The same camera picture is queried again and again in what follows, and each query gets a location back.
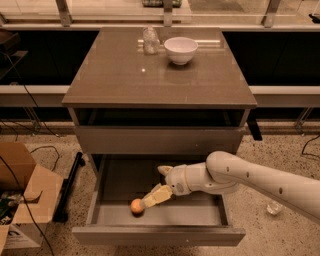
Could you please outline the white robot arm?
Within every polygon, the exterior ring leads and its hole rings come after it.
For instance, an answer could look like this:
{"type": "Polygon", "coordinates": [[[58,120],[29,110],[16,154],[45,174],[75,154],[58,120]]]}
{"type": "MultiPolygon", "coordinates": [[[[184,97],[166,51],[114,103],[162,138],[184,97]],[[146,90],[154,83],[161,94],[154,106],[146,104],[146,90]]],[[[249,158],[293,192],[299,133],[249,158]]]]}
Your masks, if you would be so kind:
{"type": "Polygon", "coordinates": [[[320,223],[320,181],[250,163],[224,151],[208,155],[203,163],[160,166],[165,177],[140,202],[143,209],[195,191],[230,193],[246,185],[304,217],[320,223]]]}

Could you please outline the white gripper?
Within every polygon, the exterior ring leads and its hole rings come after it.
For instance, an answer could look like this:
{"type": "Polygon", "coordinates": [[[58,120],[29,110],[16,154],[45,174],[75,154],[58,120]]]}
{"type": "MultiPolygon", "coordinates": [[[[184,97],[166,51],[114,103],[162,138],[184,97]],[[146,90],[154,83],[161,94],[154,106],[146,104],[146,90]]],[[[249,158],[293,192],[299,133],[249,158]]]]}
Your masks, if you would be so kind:
{"type": "Polygon", "coordinates": [[[140,205],[146,209],[151,208],[157,204],[169,200],[172,192],[176,196],[184,196],[191,193],[186,179],[186,165],[179,166],[158,166],[158,172],[166,176],[165,181],[167,185],[157,184],[146,196],[141,199],[140,205]]]}

